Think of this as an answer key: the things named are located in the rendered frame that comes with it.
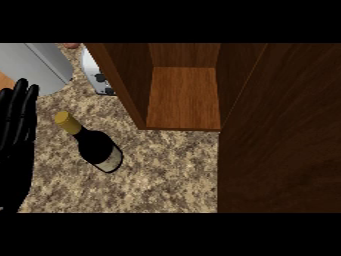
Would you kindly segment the dark wine bottle gold cap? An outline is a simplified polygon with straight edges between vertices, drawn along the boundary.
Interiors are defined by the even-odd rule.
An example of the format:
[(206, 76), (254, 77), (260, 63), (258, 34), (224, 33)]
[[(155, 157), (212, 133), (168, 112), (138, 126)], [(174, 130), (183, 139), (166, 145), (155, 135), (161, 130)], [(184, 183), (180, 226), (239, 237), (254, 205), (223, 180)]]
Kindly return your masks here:
[(56, 113), (54, 123), (75, 138), (82, 159), (102, 172), (112, 173), (122, 164), (122, 151), (109, 136), (85, 129), (66, 111)]

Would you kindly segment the dark brown cabinet door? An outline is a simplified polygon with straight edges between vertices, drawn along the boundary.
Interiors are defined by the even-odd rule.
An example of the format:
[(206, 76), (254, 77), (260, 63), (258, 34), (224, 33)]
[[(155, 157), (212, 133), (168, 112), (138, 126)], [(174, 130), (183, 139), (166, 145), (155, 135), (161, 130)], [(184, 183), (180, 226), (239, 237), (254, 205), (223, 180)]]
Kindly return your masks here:
[(217, 210), (341, 213), (341, 43), (264, 46), (218, 136)]

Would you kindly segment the brown wooden cabinet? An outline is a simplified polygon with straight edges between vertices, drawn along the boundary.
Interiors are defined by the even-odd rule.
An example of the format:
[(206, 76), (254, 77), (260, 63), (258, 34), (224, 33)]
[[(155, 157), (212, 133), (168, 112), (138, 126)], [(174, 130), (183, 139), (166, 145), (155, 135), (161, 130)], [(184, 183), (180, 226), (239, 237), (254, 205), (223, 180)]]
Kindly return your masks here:
[(140, 130), (218, 131), (261, 43), (88, 43)]

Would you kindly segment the grey metal appliance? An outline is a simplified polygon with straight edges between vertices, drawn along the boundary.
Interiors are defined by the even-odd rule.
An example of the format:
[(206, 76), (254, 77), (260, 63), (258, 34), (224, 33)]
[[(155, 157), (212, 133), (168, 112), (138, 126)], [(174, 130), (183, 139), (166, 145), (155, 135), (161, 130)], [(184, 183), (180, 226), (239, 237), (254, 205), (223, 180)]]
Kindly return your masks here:
[(53, 43), (0, 43), (0, 72), (37, 84), (45, 96), (69, 83), (72, 65)]

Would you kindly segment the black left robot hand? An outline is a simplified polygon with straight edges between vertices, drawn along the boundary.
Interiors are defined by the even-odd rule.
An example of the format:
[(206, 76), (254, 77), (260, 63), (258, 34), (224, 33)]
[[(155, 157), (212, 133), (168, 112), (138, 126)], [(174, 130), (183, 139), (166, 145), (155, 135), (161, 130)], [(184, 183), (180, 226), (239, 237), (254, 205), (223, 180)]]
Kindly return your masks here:
[(17, 212), (34, 170), (38, 86), (20, 78), (0, 90), (0, 215)]

